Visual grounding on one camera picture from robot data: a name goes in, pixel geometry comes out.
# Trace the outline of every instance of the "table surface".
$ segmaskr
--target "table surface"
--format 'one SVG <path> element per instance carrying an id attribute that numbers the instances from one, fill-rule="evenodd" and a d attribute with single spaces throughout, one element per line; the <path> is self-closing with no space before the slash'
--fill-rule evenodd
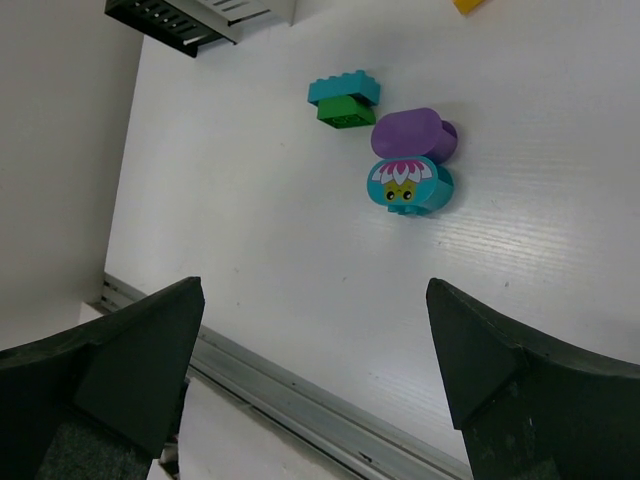
<path id="1" fill-rule="evenodd" d="M 466 461 L 431 277 L 640 363 L 639 24 L 637 0 L 300 0 L 196 60 L 145 39 L 106 270 L 201 275 L 207 326 Z M 375 205 L 371 129 L 315 120 L 309 83 L 359 68 L 378 115 L 458 129 L 441 213 Z"/>

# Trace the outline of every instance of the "purple toy block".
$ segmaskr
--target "purple toy block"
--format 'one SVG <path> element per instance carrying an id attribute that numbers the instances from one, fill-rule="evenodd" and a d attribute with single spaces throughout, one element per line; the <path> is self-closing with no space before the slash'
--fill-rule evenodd
<path id="1" fill-rule="evenodd" d="M 380 158 L 425 156 L 435 164 L 446 162 L 458 146 L 458 133 L 435 110 L 418 108 L 382 117 L 371 135 Z"/>

